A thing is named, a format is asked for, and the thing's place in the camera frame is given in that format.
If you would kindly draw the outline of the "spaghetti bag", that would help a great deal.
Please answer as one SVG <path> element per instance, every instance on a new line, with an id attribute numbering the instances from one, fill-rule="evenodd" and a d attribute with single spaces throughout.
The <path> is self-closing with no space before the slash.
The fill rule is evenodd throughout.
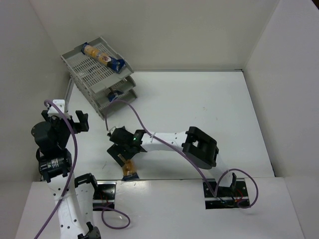
<path id="1" fill-rule="evenodd" d="M 126 66 L 125 61 L 123 59 L 116 59 L 108 55 L 107 53 L 102 52 L 98 48 L 89 45 L 87 42 L 83 44 L 81 52 L 84 55 L 97 60 L 99 63 L 110 68 L 118 74 L 121 73 Z"/>
<path id="2" fill-rule="evenodd" d="M 122 95 L 123 92 L 115 90 L 115 91 L 111 91 L 108 95 L 107 98 L 109 100 L 109 102 L 113 102 L 114 100 L 116 100 L 120 95 Z"/>
<path id="3" fill-rule="evenodd" d="M 122 171 L 123 171 L 122 181 L 138 180 L 139 176 L 137 174 L 133 161 L 131 159 L 125 159 L 121 154 L 118 154 L 118 157 L 124 163 L 124 165 L 122 166 Z"/>

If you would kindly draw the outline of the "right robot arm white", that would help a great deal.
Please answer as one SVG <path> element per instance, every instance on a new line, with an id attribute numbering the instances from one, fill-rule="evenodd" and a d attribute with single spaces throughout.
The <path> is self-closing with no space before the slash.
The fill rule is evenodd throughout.
<path id="1" fill-rule="evenodd" d="M 92 172 L 97 179 L 194 179 L 196 173 L 233 189 L 235 175 L 219 156 L 217 141 L 197 127 L 172 133 L 132 130 L 96 119 L 91 131 L 79 137 L 77 174 Z"/>

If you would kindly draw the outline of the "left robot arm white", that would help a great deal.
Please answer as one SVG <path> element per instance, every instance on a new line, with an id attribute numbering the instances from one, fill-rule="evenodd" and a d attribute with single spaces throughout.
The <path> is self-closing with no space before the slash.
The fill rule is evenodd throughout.
<path id="1" fill-rule="evenodd" d="M 48 110 L 42 111 L 44 121 L 31 130 L 38 145 L 38 170 L 53 195 L 62 239 L 99 239 L 101 234 L 93 221 L 93 195 L 97 182 L 91 173 L 75 177 L 71 173 L 73 156 L 66 148 L 71 126 L 74 133 L 89 130 L 88 114 L 76 111 L 79 122 L 72 117 L 64 121 Z"/>

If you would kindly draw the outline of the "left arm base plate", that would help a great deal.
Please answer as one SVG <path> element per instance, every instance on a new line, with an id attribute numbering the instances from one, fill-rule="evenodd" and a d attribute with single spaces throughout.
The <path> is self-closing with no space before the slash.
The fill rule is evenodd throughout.
<path id="1" fill-rule="evenodd" d="M 97 181 L 98 187 L 93 195 L 93 210 L 101 211 L 100 207 L 115 207 L 116 181 Z"/>

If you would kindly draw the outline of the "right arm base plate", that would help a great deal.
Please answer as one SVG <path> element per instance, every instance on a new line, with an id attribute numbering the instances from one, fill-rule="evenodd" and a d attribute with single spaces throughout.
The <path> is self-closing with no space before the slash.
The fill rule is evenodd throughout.
<path id="1" fill-rule="evenodd" d="M 235 189 L 219 186 L 216 197 L 212 195 L 205 182 L 203 182 L 203 191 L 206 210 L 239 208 L 237 205 L 238 203 L 243 207 L 250 205 L 246 182 L 244 179 L 236 181 Z"/>

